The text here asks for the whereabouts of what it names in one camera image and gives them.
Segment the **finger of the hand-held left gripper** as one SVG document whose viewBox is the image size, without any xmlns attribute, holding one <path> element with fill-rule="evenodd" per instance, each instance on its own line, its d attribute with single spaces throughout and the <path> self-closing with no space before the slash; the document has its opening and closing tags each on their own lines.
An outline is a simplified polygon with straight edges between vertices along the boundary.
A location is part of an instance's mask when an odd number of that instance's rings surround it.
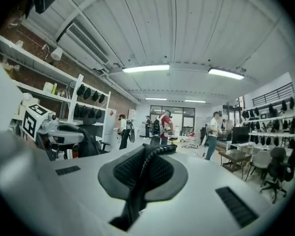
<svg viewBox="0 0 295 236">
<path fill-rule="evenodd" d="M 58 144 L 78 144 L 84 141 L 82 128 L 72 124 L 60 124 L 57 127 Z"/>
</svg>

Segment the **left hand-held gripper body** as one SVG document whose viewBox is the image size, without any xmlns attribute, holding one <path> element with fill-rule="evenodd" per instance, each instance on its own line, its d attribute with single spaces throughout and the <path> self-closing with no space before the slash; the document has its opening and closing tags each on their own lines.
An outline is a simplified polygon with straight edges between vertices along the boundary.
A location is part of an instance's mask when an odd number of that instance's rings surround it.
<svg viewBox="0 0 295 236">
<path fill-rule="evenodd" d="M 21 130 L 47 153 L 51 161 L 71 158 L 67 150 L 73 149 L 74 142 L 70 140 L 68 132 L 59 129 L 65 126 L 55 112 L 39 104 L 25 107 Z"/>
</svg>

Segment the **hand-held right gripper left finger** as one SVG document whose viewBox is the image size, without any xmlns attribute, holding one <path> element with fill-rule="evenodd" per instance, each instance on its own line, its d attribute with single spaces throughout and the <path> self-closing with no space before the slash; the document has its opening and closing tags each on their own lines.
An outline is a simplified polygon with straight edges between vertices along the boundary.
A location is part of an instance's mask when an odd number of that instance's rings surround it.
<svg viewBox="0 0 295 236">
<path fill-rule="evenodd" d="M 61 184 L 73 200 L 86 208 L 92 215 L 120 230 L 129 230 L 132 217 L 127 201 L 111 197 L 98 180 L 103 165 L 115 161 L 138 147 L 115 150 L 103 155 L 54 161 Z"/>
</svg>

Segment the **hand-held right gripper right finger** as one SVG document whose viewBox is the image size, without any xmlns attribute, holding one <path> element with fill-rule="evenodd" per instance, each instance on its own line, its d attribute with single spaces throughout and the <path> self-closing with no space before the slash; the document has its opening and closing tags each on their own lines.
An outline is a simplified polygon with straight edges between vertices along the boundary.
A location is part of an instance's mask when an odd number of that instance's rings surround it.
<svg viewBox="0 0 295 236">
<path fill-rule="evenodd" d="M 230 236 L 240 225 L 216 190 L 228 187 L 261 218 L 271 208 L 256 190 L 219 164 L 195 156 L 171 156 L 188 171 L 183 189 L 171 200 L 149 203 L 128 230 L 131 236 Z"/>
</svg>

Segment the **black office chair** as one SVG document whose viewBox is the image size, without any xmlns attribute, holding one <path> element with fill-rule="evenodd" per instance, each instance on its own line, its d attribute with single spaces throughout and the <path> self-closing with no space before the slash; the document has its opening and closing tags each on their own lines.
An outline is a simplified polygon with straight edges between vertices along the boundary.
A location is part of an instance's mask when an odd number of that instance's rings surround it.
<svg viewBox="0 0 295 236">
<path fill-rule="evenodd" d="M 273 181 L 265 181 L 262 186 L 266 185 L 266 187 L 262 188 L 260 193 L 264 190 L 273 190 L 272 204 L 275 204 L 279 191 L 284 194 L 284 197 L 287 194 L 287 191 L 282 187 L 283 181 L 285 180 L 285 167 L 283 164 L 286 157 L 286 150 L 282 147 L 275 147 L 270 152 L 270 156 L 271 161 L 267 167 L 267 174 L 273 178 Z"/>
<path fill-rule="evenodd" d="M 111 145 L 110 143 L 97 141 L 95 144 L 96 144 L 96 149 L 98 151 L 98 154 L 109 153 L 109 151 L 106 150 L 106 146 L 110 146 Z"/>
</svg>

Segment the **grey shell chair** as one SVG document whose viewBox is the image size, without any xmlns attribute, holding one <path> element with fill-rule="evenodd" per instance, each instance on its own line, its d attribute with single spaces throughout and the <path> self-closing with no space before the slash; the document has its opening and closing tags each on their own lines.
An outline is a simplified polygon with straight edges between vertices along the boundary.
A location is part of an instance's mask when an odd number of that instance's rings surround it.
<svg viewBox="0 0 295 236">
<path fill-rule="evenodd" d="M 248 176 L 252 175 L 256 169 L 261 170 L 261 179 L 262 181 L 264 181 L 268 172 L 267 169 L 270 162 L 271 162 L 270 152 L 268 152 L 267 150 L 258 151 L 255 155 L 252 156 L 245 181 L 247 181 Z"/>
</svg>

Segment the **white cabinet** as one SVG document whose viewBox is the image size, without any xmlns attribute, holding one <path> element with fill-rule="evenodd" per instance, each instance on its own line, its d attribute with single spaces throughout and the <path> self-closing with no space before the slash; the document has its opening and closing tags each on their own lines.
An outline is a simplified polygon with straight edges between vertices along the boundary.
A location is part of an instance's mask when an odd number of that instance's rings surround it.
<svg viewBox="0 0 295 236">
<path fill-rule="evenodd" d="M 115 109 L 108 108 L 104 118 L 104 139 L 108 139 L 113 135 L 117 111 Z"/>
</svg>

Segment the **brown glass table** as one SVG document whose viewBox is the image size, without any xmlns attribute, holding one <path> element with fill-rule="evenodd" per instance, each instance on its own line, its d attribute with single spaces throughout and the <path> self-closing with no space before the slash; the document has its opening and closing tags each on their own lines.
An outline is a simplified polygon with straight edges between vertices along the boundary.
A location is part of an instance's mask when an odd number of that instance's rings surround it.
<svg viewBox="0 0 295 236">
<path fill-rule="evenodd" d="M 221 166 L 231 173 L 241 171 L 243 174 L 243 168 L 252 158 L 252 155 L 237 149 L 221 150 L 218 154 Z"/>
</svg>

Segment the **white metal rack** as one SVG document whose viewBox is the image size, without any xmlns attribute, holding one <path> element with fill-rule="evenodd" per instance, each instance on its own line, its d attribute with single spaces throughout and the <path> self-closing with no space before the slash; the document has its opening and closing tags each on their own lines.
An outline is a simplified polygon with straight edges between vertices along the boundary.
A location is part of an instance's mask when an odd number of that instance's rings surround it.
<svg viewBox="0 0 295 236">
<path fill-rule="evenodd" d="M 84 100 L 82 96 L 77 96 L 77 90 L 80 87 L 81 84 L 84 84 L 87 88 L 91 89 L 91 93 L 94 93 L 95 91 L 99 92 L 99 95 L 104 94 L 105 95 L 105 100 L 103 103 L 94 103 L 90 98 L 88 100 Z M 66 98 L 70 98 L 71 102 L 67 103 L 68 106 L 68 114 L 67 117 L 65 118 L 66 122 L 74 125 L 78 124 L 83 124 L 84 122 L 87 124 L 92 124 L 94 126 L 97 126 L 97 136 L 100 137 L 100 139 L 104 138 L 104 118 L 105 118 L 105 113 L 108 109 L 110 98 L 111 98 L 111 92 L 109 93 L 104 93 L 103 91 L 92 87 L 84 82 L 84 76 L 79 75 L 77 78 L 77 82 L 74 86 L 67 85 L 66 88 Z M 99 109 L 102 111 L 103 116 L 100 119 L 94 119 L 94 118 L 74 118 L 73 113 L 74 113 L 74 108 L 76 103 L 79 105 L 86 105 L 87 107 L 93 107 L 95 109 Z"/>
</svg>

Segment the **white desk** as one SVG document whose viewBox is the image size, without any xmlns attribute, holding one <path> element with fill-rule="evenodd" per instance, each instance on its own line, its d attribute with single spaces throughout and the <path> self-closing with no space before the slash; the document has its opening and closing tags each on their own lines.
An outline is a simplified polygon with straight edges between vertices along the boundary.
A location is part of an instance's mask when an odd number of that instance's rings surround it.
<svg viewBox="0 0 295 236">
<path fill-rule="evenodd" d="M 252 142 L 243 143 L 243 144 L 227 143 L 226 150 L 230 150 L 234 148 L 249 155 L 255 155 L 259 151 L 264 150 L 264 151 L 267 151 L 271 156 L 290 156 L 293 151 L 291 148 L 276 147 L 271 145 L 267 146 L 267 145 L 255 144 Z"/>
</svg>

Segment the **black framed window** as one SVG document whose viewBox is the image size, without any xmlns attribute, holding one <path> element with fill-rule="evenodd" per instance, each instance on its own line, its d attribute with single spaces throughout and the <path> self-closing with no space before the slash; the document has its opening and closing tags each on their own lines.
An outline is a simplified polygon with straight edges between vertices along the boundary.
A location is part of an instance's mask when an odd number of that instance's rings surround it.
<svg viewBox="0 0 295 236">
<path fill-rule="evenodd" d="M 175 135 L 186 136 L 189 132 L 194 131 L 195 108 L 151 105 L 151 120 L 154 121 L 157 116 L 164 114 L 166 110 L 171 112 Z"/>
</svg>

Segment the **white shelf unit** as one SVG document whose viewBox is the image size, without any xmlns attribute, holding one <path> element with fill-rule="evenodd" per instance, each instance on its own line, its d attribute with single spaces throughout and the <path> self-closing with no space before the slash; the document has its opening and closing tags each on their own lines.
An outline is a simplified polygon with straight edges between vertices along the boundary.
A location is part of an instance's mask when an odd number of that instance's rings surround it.
<svg viewBox="0 0 295 236">
<path fill-rule="evenodd" d="M 49 79 L 53 79 L 54 81 L 57 82 L 58 85 L 63 84 L 63 85 L 74 86 L 77 82 L 76 78 L 55 68 L 54 66 L 41 60 L 35 55 L 27 52 L 23 48 L 12 43 L 11 41 L 7 40 L 1 35 L 0 35 L 0 54 L 3 55 L 4 57 L 7 57 L 9 60 L 16 62 L 17 64 L 34 71 L 35 73 L 38 73 Z M 71 102 L 70 98 L 51 94 L 41 89 L 32 87 L 28 84 L 18 82 L 16 80 L 14 80 L 13 83 L 16 86 L 20 87 L 21 89 L 25 89 L 30 92 L 40 94 L 43 97 L 47 97 L 53 100 L 62 101 L 66 103 Z"/>
</svg>

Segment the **black monitor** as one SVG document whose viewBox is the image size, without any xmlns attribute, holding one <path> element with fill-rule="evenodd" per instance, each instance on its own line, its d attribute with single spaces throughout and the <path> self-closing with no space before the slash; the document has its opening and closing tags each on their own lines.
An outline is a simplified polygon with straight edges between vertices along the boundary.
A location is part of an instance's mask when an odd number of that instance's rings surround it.
<svg viewBox="0 0 295 236">
<path fill-rule="evenodd" d="M 248 127 L 234 127 L 232 132 L 232 144 L 242 144 L 249 140 Z"/>
</svg>

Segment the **white paper roll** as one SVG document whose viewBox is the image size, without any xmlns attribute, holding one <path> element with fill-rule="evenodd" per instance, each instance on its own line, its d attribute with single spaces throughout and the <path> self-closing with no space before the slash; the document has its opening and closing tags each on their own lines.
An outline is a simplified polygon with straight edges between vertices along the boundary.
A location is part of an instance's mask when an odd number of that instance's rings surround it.
<svg viewBox="0 0 295 236">
<path fill-rule="evenodd" d="M 51 58 L 56 61 L 60 61 L 63 54 L 63 49 L 61 47 L 57 47 L 51 53 Z"/>
</svg>

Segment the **white ceiling air conditioner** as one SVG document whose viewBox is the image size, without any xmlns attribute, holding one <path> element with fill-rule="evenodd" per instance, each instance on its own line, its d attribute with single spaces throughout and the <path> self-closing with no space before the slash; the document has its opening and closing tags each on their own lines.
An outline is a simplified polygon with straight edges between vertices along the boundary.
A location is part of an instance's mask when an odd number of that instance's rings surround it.
<svg viewBox="0 0 295 236">
<path fill-rule="evenodd" d="M 76 23 L 71 23 L 60 34 L 58 45 L 85 67 L 108 72 L 108 58 Z"/>
</svg>

